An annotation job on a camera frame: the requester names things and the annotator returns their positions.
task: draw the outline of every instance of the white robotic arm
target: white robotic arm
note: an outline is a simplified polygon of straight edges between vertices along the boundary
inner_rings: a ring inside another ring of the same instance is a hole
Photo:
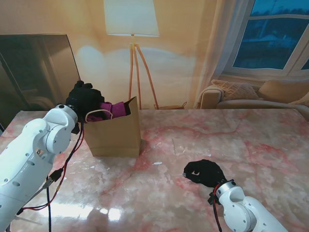
[[[70,107],[58,105],[27,123],[0,154],[0,232],[45,181],[55,155],[67,149],[77,120]]]
[[[215,194],[224,207],[224,219],[232,231],[287,232],[257,199],[245,196],[234,181],[221,185]]]

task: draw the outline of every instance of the lamp shade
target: lamp shade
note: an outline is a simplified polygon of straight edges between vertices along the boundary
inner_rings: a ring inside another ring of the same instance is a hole
[[[153,0],[104,0],[109,35],[159,36]]]

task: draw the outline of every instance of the floor lamp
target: floor lamp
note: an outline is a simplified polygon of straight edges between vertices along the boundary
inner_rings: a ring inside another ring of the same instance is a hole
[[[139,71],[139,63],[138,63],[138,60],[137,60],[137,53],[136,53],[135,48],[136,48],[137,51],[139,52],[140,58],[142,59],[143,64],[144,64],[144,66],[145,66],[145,69],[146,69],[146,72],[147,72],[147,75],[148,75],[148,79],[149,79],[149,83],[150,83],[150,87],[151,87],[151,91],[152,91],[153,96],[154,96],[155,107],[156,107],[156,109],[159,109],[158,101],[157,101],[156,96],[155,96],[154,85],[153,85],[153,82],[152,82],[152,79],[151,79],[151,76],[150,76],[150,72],[149,72],[149,68],[148,68],[148,66],[147,66],[145,57],[144,57],[143,53],[141,52],[141,49],[140,49],[140,46],[139,46],[138,43],[131,43],[131,44],[130,44],[130,82],[129,82],[129,99],[131,99],[131,91],[132,91],[133,56],[134,56],[135,66],[136,66],[136,76],[137,76],[137,87],[138,87],[138,93],[139,93],[139,107],[140,107],[140,110],[141,110],[140,71]]]
[[[138,51],[145,66],[150,87],[154,96],[156,109],[159,109],[155,96],[155,89],[145,57],[138,43],[134,42],[135,36],[158,37],[159,30],[155,17],[153,0],[104,0],[105,26],[109,35],[130,36],[130,79],[129,99],[132,93],[133,59],[136,66],[139,108],[141,109],[140,71],[137,58]]]

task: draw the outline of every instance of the pink cloth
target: pink cloth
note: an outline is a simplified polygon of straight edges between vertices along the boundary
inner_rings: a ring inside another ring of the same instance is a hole
[[[108,110],[112,113],[112,117],[113,118],[117,118],[117,117],[123,117],[126,116],[126,109],[125,109],[125,104],[123,101],[117,103],[117,104],[111,104],[110,102],[104,102],[101,103],[101,109],[102,110]],[[106,111],[102,111],[107,119],[111,119],[111,114],[106,112]],[[102,121],[103,119],[101,117],[96,117],[93,115],[89,115],[87,120],[89,122],[97,122],[97,121]]]

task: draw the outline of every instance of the red cable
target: red cable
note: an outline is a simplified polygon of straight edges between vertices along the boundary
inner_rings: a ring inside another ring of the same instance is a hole
[[[219,188],[219,186],[220,186],[220,184],[218,184],[218,185],[214,188],[214,190],[213,190],[213,195],[214,195],[214,198],[213,198],[213,207],[214,207],[214,209],[215,209],[215,214],[214,214],[214,216],[215,216],[215,219],[216,219],[216,222],[217,222],[217,225],[218,225],[218,229],[219,229],[219,231],[221,232],[222,229],[221,229],[220,222],[219,222],[219,218],[218,218],[218,214],[217,214],[216,199],[215,199],[215,197],[216,197],[216,191],[217,191],[217,189]]]
[[[80,148],[80,146],[82,145],[82,142],[83,142],[83,140],[84,140],[84,130],[82,131],[82,133],[83,133],[83,136],[82,136],[81,143],[78,145],[78,147],[77,147],[76,150],[73,152],[73,154],[74,154],[74,153]],[[60,187],[61,187],[61,185],[62,185],[62,182],[63,182],[63,180],[64,180],[64,177],[65,177],[65,175],[66,175],[67,165],[68,165],[67,162],[65,162],[64,165],[63,165],[63,176],[62,176],[62,178],[61,178],[61,180],[60,180],[60,183],[59,183],[59,185],[58,185],[58,187],[57,187],[57,189],[56,189],[56,192],[54,193],[54,196],[53,196],[53,198],[51,199],[51,201],[48,202],[46,205],[44,205],[42,208],[25,207],[25,208],[23,208],[24,210],[25,210],[25,209],[31,209],[31,210],[39,211],[39,210],[41,210],[41,209],[46,208],[47,206],[49,206],[49,205],[52,203],[52,201],[55,199],[55,197],[56,197],[56,195],[57,195],[57,193],[58,193],[58,191],[59,191],[59,189],[60,189]]]

